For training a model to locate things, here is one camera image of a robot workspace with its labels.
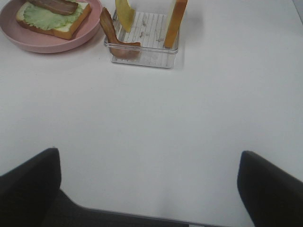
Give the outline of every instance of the bacon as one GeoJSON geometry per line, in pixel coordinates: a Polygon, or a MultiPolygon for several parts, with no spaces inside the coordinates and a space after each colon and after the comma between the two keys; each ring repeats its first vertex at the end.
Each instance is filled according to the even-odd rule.
{"type": "Polygon", "coordinates": [[[39,6],[49,11],[61,14],[61,15],[70,15],[73,14],[78,4],[76,2],[66,1],[66,0],[28,0],[30,3],[35,6],[39,6]]]}
{"type": "MultiPolygon", "coordinates": [[[[140,47],[141,44],[139,42],[136,43],[123,43],[117,39],[115,27],[113,25],[112,18],[109,14],[109,11],[103,7],[101,15],[100,15],[100,24],[103,28],[104,33],[107,36],[109,43],[111,44],[120,44],[120,45],[130,45],[140,47]]],[[[133,51],[127,49],[116,49],[110,48],[110,52],[113,56],[121,59],[133,60],[138,58],[140,51],[133,51]]]]}

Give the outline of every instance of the table surface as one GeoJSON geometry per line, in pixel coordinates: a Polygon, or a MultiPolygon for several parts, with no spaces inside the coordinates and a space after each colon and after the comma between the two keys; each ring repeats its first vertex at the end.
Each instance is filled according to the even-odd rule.
{"type": "Polygon", "coordinates": [[[231,227],[253,226],[236,185],[243,150],[303,180],[291,0],[190,0],[171,70],[113,64],[103,38],[38,54],[0,34],[0,174],[55,146],[82,206],[231,227]]]}

